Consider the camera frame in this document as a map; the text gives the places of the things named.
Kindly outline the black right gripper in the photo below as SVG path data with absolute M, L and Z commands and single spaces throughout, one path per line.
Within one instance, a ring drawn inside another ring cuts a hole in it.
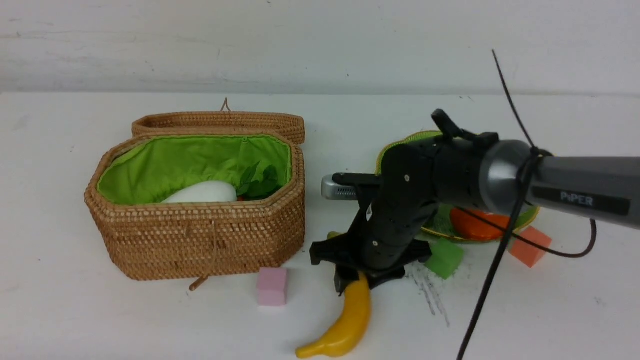
M 364 275 L 368 289 L 400 280 L 405 266 L 432 257 L 428 242 L 415 240 L 438 205 L 432 182 L 434 152 L 428 142 L 393 146 L 381 161 L 381 186 L 355 232 L 311 244 L 310 263 L 335 265 L 334 290 L 342 295 Z

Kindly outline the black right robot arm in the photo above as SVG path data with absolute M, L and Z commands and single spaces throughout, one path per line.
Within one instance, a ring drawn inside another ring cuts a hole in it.
M 334 173 L 322 195 L 337 199 L 350 188 L 359 211 L 345 234 L 311 244 L 311 264 L 336 266 L 338 293 L 364 278 L 370 289 L 426 262 L 428 243 L 417 239 L 441 205 L 519 215 L 524 205 L 638 229 L 638 157 L 557 157 L 496 132 L 460 129 L 445 111 L 432 120 L 440 134 L 391 146 L 380 174 Z

